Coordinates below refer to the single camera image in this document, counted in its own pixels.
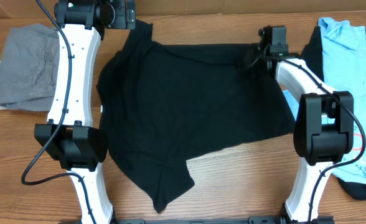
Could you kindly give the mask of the black t-shirt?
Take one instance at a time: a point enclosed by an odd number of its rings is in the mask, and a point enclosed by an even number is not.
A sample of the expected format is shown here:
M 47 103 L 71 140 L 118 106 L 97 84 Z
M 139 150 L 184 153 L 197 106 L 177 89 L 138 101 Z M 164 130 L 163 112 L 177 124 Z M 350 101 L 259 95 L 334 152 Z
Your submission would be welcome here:
M 256 44 L 162 45 L 152 36 L 138 21 L 96 88 L 111 158 L 161 212 L 194 186 L 189 159 L 283 136 L 295 120 L 277 82 L 244 68 Z

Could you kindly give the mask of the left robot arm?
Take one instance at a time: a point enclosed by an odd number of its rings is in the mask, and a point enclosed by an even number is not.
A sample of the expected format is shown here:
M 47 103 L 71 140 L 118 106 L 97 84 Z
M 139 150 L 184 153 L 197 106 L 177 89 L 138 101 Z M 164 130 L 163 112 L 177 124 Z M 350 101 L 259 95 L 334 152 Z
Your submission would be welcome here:
M 59 64 L 52 106 L 34 136 L 41 151 L 60 163 L 78 196 L 80 223 L 116 223 L 103 162 L 106 134 L 93 127 L 91 98 L 96 54 L 105 29 L 132 30 L 133 0 L 59 1 L 50 18 L 59 35 Z

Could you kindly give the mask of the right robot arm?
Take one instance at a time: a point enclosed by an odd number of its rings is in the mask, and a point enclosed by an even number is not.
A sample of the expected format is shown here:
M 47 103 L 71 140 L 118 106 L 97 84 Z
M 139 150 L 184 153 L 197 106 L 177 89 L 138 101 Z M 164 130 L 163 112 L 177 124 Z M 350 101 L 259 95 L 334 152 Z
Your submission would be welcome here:
M 353 96 L 326 85 L 298 54 L 289 52 L 284 26 L 266 26 L 258 35 L 260 43 L 245 55 L 244 68 L 264 70 L 298 102 L 293 143 L 299 167 L 281 214 L 249 222 L 333 223 L 333 217 L 319 216 L 318 207 L 334 165 L 353 146 Z

